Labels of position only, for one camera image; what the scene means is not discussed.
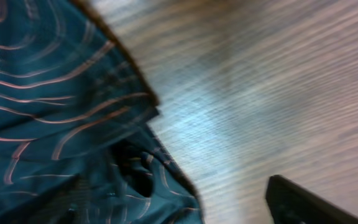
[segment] blurry black object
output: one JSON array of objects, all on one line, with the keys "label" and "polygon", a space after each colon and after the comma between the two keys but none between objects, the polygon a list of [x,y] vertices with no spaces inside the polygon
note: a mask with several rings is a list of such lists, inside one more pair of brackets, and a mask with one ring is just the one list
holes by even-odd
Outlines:
[{"label": "blurry black object", "polygon": [[269,178],[266,201],[275,224],[358,224],[358,218],[280,175]]}]

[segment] wooden surface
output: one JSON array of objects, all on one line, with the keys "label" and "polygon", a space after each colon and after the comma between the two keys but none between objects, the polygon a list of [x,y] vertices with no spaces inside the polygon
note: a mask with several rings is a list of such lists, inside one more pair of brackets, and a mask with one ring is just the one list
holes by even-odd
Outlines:
[{"label": "wooden surface", "polygon": [[283,174],[358,215],[358,0],[89,0],[160,98],[206,223],[271,223]]}]

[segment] brown wooden floor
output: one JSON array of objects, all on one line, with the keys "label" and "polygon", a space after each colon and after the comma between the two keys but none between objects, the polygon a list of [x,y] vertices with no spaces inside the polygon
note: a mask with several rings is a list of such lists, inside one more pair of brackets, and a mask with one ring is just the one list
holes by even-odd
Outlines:
[{"label": "brown wooden floor", "polygon": [[283,174],[358,215],[358,0],[89,0],[158,94],[206,223],[271,223]]}]

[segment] cloth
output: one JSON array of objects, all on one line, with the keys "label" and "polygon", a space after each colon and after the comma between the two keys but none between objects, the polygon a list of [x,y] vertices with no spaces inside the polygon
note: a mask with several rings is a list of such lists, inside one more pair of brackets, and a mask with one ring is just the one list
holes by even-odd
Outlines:
[{"label": "cloth", "polygon": [[64,0],[0,0],[0,223],[201,223],[116,43]]}]

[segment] striped cloth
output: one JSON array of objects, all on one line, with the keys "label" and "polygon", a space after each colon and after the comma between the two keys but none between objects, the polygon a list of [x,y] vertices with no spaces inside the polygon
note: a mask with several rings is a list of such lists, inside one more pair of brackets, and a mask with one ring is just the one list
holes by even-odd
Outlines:
[{"label": "striped cloth", "polygon": [[[154,99],[116,44],[66,0],[0,0],[0,223],[67,211],[73,223],[201,222],[145,125]],[[53,202],[78,181],[80,204]]]}]

